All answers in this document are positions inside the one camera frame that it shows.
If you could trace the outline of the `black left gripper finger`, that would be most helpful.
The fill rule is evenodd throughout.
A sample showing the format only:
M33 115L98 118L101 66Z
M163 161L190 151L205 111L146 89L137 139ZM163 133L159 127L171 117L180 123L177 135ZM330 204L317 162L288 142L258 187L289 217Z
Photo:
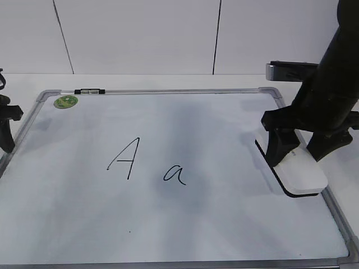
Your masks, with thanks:
M9 120L1 120L1 149L6 153L11 153L15 148L15 143L11 135Z

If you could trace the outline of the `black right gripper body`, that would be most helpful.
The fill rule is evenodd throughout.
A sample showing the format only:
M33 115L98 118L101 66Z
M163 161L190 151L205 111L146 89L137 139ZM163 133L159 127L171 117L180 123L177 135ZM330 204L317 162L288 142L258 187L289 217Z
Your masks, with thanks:
M295 100L289 106L264 112L261 123L272 136L296 137L295 130L334 135L349 128L358 129L358 113L352 108L356 96L328 95Z

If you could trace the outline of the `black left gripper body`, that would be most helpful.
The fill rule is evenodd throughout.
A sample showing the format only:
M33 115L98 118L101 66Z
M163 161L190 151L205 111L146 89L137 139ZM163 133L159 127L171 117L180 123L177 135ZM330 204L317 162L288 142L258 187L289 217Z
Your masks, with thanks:
M24 112L19 105L10 105L10 98L1 95L1 120L21 120Z

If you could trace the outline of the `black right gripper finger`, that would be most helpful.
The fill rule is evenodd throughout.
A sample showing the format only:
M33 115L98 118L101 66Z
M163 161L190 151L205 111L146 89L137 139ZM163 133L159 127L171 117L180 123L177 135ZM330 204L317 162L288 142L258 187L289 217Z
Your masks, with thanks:
M348 131L335 134L313 133L306 148L315 161L318 162L331 152L349 145L352 141L353 137Z
M265 158L269 166L277 166L284 157L300 145L293 129L272 129L269 131L268 147Z

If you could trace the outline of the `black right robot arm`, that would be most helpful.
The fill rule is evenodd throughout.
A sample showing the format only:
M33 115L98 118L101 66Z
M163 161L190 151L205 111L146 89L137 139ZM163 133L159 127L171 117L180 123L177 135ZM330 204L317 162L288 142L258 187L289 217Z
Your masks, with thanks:
M349 145L349 129L358 129L358 1L339 1L339 27L319 64L271 61L269 81L293 81L302 85L291 105L266 111L261 119L269 133L265 158L272 167L299 146L295 133L312 133L306 148L320 161Z

